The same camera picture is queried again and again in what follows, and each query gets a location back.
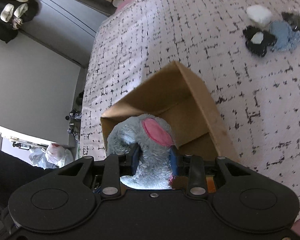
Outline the plush hamburger toy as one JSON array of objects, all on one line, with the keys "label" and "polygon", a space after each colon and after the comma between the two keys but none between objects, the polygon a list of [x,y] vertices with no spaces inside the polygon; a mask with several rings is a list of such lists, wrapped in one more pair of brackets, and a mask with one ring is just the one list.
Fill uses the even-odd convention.
[{"label": "plush hamburger toy", "polygon": [[206,183],[208,193],[215,193],[217,191],[213,176],[206,176]]}]

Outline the grey pink plush toy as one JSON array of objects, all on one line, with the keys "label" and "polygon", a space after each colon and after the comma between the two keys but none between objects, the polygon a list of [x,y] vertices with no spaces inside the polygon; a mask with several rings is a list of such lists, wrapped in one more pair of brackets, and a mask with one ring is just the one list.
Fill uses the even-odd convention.
[{"label": "grey pink plush toy", "polygon": [[121,183],[138,190],[171,189],[173,172],[170,148],[175,145],[170,125],[162,118],[142,114],[117,124],[107,138],[106,155],[125,155],[138,144],[138,167],[132,176],[122,176]]}]

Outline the white plastic bags on floor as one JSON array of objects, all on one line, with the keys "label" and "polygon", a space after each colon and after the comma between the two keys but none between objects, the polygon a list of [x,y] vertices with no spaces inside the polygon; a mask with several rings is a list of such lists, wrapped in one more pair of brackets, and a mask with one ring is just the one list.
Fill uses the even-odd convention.
[{"label": "white plastic bags on floor", "polygon": [[74,158],[69,149],[58,144],[50,144],[47,148],[30,149],[29,160],[33,166],[54,169],[72,163]]}]

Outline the shoes on floor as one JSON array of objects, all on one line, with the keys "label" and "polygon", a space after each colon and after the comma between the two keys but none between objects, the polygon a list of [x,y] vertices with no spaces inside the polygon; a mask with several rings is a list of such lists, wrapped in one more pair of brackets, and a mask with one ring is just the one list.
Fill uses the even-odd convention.
[{"label": "shoes on floor", "polygon": [[83,105],[84,92],[80,92],[75,100],[75,106],[69,114],[65,117],[69,121],[68,133],[72,135],[77,141],[79,141],[81,118],[82,118],[82,105]]}]

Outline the brown cardboard box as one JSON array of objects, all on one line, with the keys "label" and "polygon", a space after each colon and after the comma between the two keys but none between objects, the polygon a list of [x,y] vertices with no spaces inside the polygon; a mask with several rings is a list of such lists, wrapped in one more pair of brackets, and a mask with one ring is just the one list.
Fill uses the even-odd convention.
[{"label": "brown cardboard box", "polygon": [[113,128],[142,114],[162,118],[170,125],[179,154],[198,155],[205,161],[213,161],[218,156],[238,161],[206,85],[179,62],[156,72],[101,115],[106,152],[107,138]]}]

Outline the patterned white bed blanket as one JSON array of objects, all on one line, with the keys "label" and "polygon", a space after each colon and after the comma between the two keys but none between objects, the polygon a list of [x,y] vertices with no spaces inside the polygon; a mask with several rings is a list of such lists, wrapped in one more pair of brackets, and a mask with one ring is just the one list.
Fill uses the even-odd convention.
[{"label": "patterned white bed blanket", "polygon": [[101,114],[178,61],[205,82],[241,163],[300,200],[300,45],[251,55],[242,31],[254,4],[275,19],[300,13],[300,0],[132,0],[106,19],[87,72],[81,154],[103,159]]}]

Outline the grey door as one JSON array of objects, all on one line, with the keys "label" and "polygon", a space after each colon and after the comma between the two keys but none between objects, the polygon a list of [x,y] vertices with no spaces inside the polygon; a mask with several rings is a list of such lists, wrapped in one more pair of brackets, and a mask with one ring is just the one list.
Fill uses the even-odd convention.
[{"label": "grey door", "polygon": [[39,12],[23,33],[57,54],[87,68],[96,33],[108,15],[98,3],[79,0],[36,0]]}]

